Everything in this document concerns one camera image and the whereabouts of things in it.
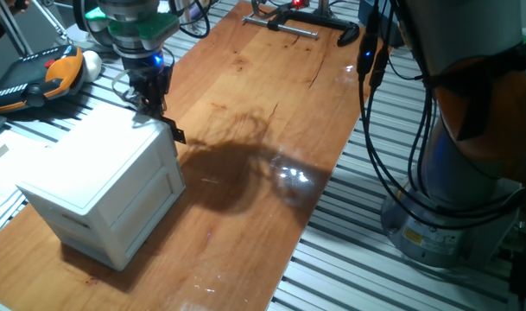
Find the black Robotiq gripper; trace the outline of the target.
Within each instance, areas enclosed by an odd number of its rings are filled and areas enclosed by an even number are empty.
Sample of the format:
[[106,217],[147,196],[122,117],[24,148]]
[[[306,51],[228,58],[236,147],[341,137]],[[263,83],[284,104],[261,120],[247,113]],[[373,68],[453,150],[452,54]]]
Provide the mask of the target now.
[[129,85],[143,96],[130,101],[132,109],[142,115],[165,120],[165,96],[170,87],[174,60],[168,65],[163,54],[151,54],[143,58],[123,58],[123,65],[128,70]]

